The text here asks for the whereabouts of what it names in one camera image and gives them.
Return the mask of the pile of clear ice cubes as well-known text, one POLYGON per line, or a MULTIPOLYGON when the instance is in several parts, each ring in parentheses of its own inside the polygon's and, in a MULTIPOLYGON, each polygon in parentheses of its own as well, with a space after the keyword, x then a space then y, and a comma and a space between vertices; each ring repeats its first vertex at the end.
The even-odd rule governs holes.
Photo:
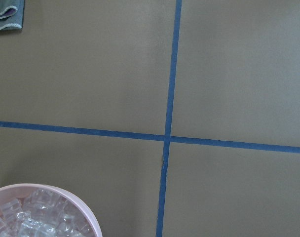
POLYGON ((83 213, 65 197, 37 189, 0 205, 0 237, 94 237, 83 213))

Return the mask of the grey folded cloth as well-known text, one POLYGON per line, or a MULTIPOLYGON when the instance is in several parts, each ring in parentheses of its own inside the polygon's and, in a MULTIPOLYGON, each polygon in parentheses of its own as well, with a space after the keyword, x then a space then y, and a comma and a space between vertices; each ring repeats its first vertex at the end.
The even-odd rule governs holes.
POLYGON ((0 31, 22 29, 24 5, 24 0, 0 0, 0 31))

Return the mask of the pink bowl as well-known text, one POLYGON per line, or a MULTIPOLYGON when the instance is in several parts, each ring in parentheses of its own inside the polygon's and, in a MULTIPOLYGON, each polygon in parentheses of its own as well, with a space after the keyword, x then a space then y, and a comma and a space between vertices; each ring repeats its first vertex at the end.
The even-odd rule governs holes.
POLYGON ((98 223, 98 220, 96 219, 94 213, 91 211, 91 209, 86 205, 86 203, 81 200, 79 197, 74 195, 73 193, 54 187, 51 185, 42 185, 42 184, 32 184, 32 183, 22 183, 22 184, 14 184, 14 185, 8 185, 5 187, 0 188, 0 205, 5 204, 9 201, 11 201, 14 198, 26 198, 28 195, 30 195, 33 191, 36 189, 45 189, 50 190, 54 193, 57 193, 64 198, 66 198, 68 201, 70 201, 74 206, 76 206, 79 211, 82 212, 88 223, 90 224, 93 233, 96 237, 102 237, 102 231, 100 228, 100 225, 98 223))

